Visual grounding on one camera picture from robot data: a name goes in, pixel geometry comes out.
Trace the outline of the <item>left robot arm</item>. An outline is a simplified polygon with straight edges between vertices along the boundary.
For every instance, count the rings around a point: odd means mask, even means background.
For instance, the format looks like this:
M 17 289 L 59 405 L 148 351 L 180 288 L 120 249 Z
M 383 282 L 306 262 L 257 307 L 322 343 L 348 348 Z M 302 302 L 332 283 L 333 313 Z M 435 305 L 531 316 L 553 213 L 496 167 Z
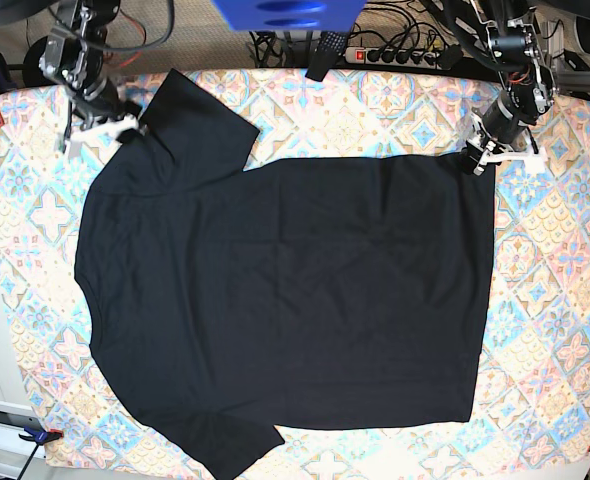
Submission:
M 557 92 L 534 8 L 525 1 L 442 3 L 448 30 L 464 51 L 497 74 L 501 90 L 483 111 L 470 113 L 462 154 L 465 169 L 480 176 L 491 165 L 517 161 L 529 175 L 544 171 L 546 148 L 531 131 L 549 112 Z

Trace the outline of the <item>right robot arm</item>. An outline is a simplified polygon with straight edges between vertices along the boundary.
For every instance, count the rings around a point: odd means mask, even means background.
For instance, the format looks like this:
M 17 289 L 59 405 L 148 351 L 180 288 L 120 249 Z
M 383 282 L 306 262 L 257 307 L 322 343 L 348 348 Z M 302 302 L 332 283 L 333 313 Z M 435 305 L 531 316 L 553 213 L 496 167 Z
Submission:
M 141 133 L 142 107 L 122 98 L 104 70 L 108 25 L 120 13 L 119 1 L 64 1 L 49 34 L 32 44 L 24 58 L 22 79 L 27 88 L 64 89 L 65 141 L 71 140 L 74 120 L 81 122 L 79 135 L 106 134 L 120 143 Z

